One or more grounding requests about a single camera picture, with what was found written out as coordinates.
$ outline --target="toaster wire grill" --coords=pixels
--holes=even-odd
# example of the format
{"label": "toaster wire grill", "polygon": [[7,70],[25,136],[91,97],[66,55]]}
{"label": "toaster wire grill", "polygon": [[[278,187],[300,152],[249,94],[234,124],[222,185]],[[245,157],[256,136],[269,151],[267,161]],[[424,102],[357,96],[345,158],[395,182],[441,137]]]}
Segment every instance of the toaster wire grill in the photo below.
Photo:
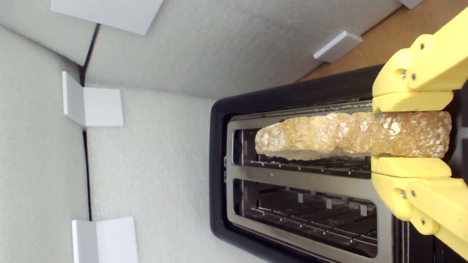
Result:
{"label": "toaster wire grill", "polygon": [[369,201],[239,180],[237,214],[366,257],[377,255],[377,210]]}

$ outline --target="black gap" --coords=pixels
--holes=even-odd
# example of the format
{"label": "black gap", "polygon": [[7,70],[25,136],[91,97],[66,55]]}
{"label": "black gap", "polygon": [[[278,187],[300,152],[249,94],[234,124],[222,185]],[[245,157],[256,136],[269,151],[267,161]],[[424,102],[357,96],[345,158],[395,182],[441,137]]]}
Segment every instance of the black gap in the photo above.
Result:
{"label": "black gap", "polygon": [[434,238],[434,263],[444,262],[444,243],[438,238]]}
{"label": "black gap", "polygon": [[260,190],[259,193],[260,194],[267,194],[267,193],[278,192],[278,191],[279,191],[279,189],[274,188],[274,189]]}
{"label": "black gap", "polygon": [[434,262],[434,236],[420,234],[413,224],[409,225],[409,262]]}
{"label": "black gap", "polygon": [[443,262],[444,263],[467,263],[468,261],[463,259],[459,254],[457,254],[455,251],[453,251],[449,246],[444,244],[442,241],[439,240],[440,243],[442,243],[442,256],[443,256]]}
{"label": "black gap", "polygon": [[[461,90],[461,101],[466,102],[468,100],[468,81],[462,87]],[[461,104],[461,115],[463,117],[462,124],[463,127],[468,127],[468,103]]]}
{"label": "black gap", "polygon": [[242,164],[242,130],[235,130],[233,134],[233,162],[234,164]]}
{"label": "black gap", "polygon": [[405,236],[402,233],[403,228],[405,227],[403,221],[397,219],[395,216],[392,216],[393,224],[393,262],[406,262],[403,257],[405,257],[405,251],[402,248],[403,239]]}
{"label": "black gap", "polygon": [[91,212],[91,189],[89,187],[89,165],[88,165],[88,138],[86,131],[83,131],[83,143],[85,147],[85,162],[86,162],[86,185],[88,186],[88,211],[89,211],[89,221],[93,220],[93,214]]}
{"label": "black gap", "polygon": [[299,189],[299,188],[294,188],[294,187],[290,187],[289,190],[290,190],[290,191],[297,192],[297,193],[301,193],[301,194],[308,194],[308,195],[310,195],[310,190],[304,190],[304,189]]}
{"label": "black gap", "polygon": [[88,54],[86,55],[85,65],[80,66],[80,84],[82,87],[85,86],[86,69],[88,68],[89,60],[91,59],[91,54],[93,53],[94,44],[96,42],[96,37],[100,27],[101,24],[96,24],[96,29],[94,30],[93,38],[91,39],[91,44],[89,45]]}
{"label": "black gap", "polygon": [[371,101],[372,100],[372,96],[369,96],[369,97],[361,97],[358,99],[359,102],[365,102],[365,101]]}
{"label": "black gap", "polygon": [[[468,139],[463,139],[461,152],[462,152],[463,160],[466,160],[466,158],[468,158]],[[463,177],[463,180],[465,180],[465,183],[468,185],[468,162],[467,161],[463,162],[463,167],[461,168],[461,170],[462,170],[461,176]]]}

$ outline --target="metal toaster rack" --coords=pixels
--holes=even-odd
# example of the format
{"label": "metal toaster rack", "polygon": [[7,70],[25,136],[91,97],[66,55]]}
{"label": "metal toaster rack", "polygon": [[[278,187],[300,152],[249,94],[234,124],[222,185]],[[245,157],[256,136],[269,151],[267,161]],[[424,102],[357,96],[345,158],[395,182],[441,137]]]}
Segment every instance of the metal toaster rack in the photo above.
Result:
{"label": "metal toaster rack", "polygon": [[325,261],[392,262],[392,216],[372,187],[368,157],[289,161],[255,151],[255,135],[262,127],[331,111],[370,111],[370,106],[347,102],[231,120],[225,174],[228,219]]}

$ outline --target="yellow 3d-printed part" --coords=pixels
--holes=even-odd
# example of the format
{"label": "yellow 3d-printed part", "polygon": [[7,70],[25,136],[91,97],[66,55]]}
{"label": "yellow 3d-printed part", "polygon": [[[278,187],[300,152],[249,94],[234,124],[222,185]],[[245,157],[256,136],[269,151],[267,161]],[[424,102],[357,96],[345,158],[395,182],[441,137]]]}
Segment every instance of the yellow 3d-printed part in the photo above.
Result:
{"label": "yellow 3d-printed part", "polygon": [[468,187],[462,179],[372,173],[372,185],[397,218],[468,260]]}
{"label": "yellow 3d-printed part", "polygon": [[375,113],[443,110],[452,99],[452,91],[398,92],[374,97],[372,107]]}
{"label": "yellow 3d-printed part", "polygon": [[439,158],[371,157],[372,172],[394,177],[450,177],[450,167]]}
{"label": "yellow 3d-printed part", "polygon": [[468,79],[467,25],[468,8],[434,35],[421,35],[395,53],[375,79],[374,112],[441,110],[449,104],[449,95],[438,99],[426,92],[450,92]]}

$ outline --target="white plastic clip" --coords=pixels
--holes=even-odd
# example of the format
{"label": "white plastic clip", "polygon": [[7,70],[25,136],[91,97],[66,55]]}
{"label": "white plastic clip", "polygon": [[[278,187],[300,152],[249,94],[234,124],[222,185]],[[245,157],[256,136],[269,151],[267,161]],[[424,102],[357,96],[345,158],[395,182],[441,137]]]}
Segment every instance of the white plastic clip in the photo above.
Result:
{"label": "white plastic clip", "polygon": [[62,72],[63,113],[83,127],[123,126],[119,89],[82,87]]}
{"label": "white plastic clip", "polygon": [[314,59],[335,62],[362,43],[360,36],[343,31],[314,53]]}
{"label": "white plastic clip", "polygon": [[74,263],[138,263],[133,217],[72,221]]}
{"label": "white plastic clip", "polygon": [[413,9],[415,6],[419,5],[423,0],[400,0],[407,8]]}

